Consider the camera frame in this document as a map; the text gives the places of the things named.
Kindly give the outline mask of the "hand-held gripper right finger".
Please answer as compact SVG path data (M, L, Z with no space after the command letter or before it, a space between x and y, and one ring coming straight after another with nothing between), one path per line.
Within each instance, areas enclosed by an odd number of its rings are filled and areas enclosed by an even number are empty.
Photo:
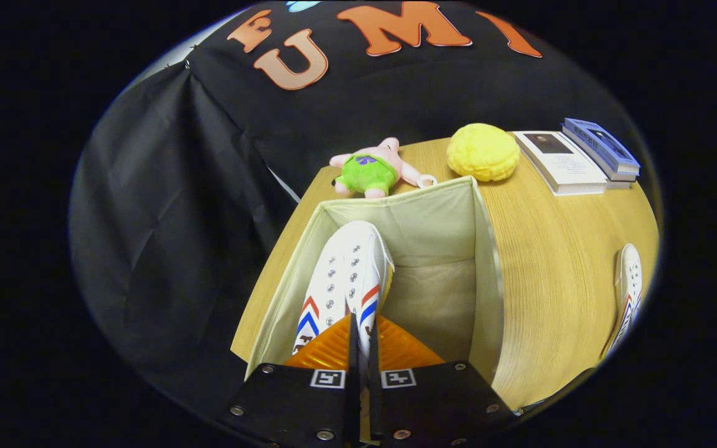
M441 359L384 317L370 341L370 436L381 447L483 447L513 426L514 412L469 361Z

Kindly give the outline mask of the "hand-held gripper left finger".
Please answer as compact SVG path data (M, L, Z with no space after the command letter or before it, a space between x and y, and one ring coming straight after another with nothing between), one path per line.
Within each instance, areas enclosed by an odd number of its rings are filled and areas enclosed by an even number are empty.
M354 447L359 332L350 313L284 363L261 363L218 422L258 447Z

